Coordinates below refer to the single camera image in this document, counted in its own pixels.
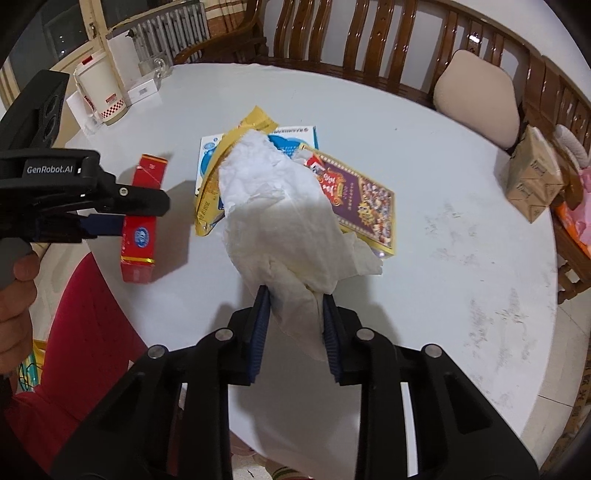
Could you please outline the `person's left hand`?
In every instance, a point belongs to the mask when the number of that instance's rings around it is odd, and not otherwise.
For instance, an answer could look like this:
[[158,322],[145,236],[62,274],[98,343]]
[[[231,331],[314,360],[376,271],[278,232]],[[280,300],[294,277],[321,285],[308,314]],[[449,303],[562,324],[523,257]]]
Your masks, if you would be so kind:
[[40,260],[32,251],[15,262],[15,280],[1,291],[0,372],[12,374],[33,348],[33,328],[29,313],[37,297],[35,278]]

